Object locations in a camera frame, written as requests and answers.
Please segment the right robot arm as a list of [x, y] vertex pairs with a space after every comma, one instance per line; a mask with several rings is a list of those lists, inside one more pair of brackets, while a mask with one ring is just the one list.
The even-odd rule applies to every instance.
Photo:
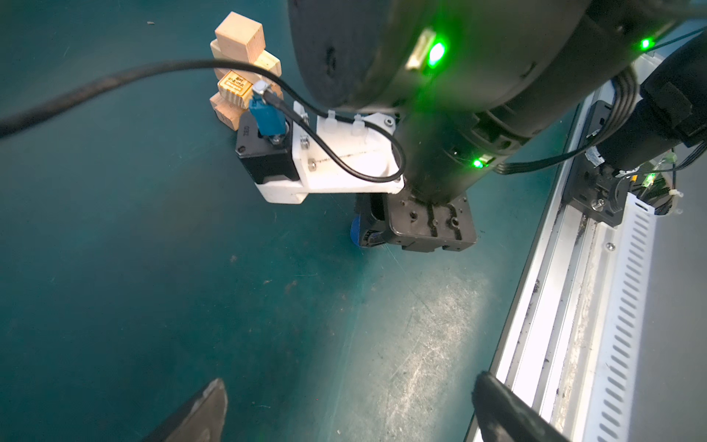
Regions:
[[359, 195], [362, 248], [459, 252], [476, 232], [467, 189], [487, 173], [541, 171], [566, 155], [515, 163], [526, 143], [604, 85], [615, 90], [594, 147], [632, 116], [633, 62], [687, 20], [697, 1], [292, 1], [298, 69], [337, 112], [401, 116], [400, 193]]

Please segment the blue round disc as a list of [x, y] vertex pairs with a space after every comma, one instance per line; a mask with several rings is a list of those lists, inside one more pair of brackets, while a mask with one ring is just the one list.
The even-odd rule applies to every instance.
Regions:
[[364, 248], [361, 242], [361, 222], [362, 222], [362, 217], [361, 215], [358, 215], [351, 224], [350, 228], [350, 237], [351, 240], [353, 241], [353, 244], [357, 246], [359, 249]]

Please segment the wide wood block front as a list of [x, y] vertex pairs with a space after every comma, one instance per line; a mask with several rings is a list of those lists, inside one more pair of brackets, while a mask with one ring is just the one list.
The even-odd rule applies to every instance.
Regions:
[[[217, 40], [212, 40], [210, 42], [210, 48], [212, 51], [212, 55], [215, 59], [226, 60], [226, 57], [222, 54], [220, 50]], [[259, 68], [267, 70], [268, 72], [271, 72], [272, 74], [278, 77], [281, 77], [282, 75], [281, 61], [271, 53], [268, 53], [267, 51], [263, 51], [261, 53], [261, 55], [256, 60], [255, 65]], [[233, 69], [215, 68], [215, 75], [217, 76], [218, 80], [221, 80], [225, 75], [229, 74], [230, 72], [233, 72]], [[243, 77], [244, 79], [247, 79], [250, 84], [256, 84], [260, 80], [271, 83], [269, 79], [264, 78], [260, 74], [245, 71], [236, 71], [236, 74], [238, 74], [240, 77]]]

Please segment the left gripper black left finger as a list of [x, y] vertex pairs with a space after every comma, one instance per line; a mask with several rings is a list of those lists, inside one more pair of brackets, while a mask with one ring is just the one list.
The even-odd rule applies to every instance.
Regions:
[[213, 379], [171, 414], [144, 441], [221, 441], [228, 411], [222, 379]]

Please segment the long wood block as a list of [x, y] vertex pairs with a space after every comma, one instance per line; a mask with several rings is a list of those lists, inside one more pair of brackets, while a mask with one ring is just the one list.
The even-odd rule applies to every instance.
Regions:
[[240, 118], [246, 112], [245, 109], [228, 102], [220, 93], [215, 93], [210, 98], [210, 103], [217, 119], [219, 119], [221, 123], [224, 123], [224, 125], [234, 132], [239, 130]]
[[221, 97], [241, 109], [249, 108], [253, 96], [253, 86], [261, 80], [268, 83], [272, 91], [281, 99], [284, 97], [283, 91], [277, 84], [259, 74], [215, 68], [215, 75]]

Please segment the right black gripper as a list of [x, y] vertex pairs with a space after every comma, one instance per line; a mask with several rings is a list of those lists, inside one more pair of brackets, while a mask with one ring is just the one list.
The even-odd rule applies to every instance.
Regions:
[[355, 211], [356, 217], [362, 217], [361, 242], [365, 249], [390, 244], [408, 252], [461, 252], [477, 242], [465, 195], [446, 204], [427, 204], [406, 190], [396, 194], [359, 193]]

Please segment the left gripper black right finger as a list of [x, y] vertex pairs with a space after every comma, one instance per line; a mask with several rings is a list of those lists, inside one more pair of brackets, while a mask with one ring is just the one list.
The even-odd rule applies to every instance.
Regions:
[[488, 371], [476, 378], [471, 398], [483, 441], [568, 442]]

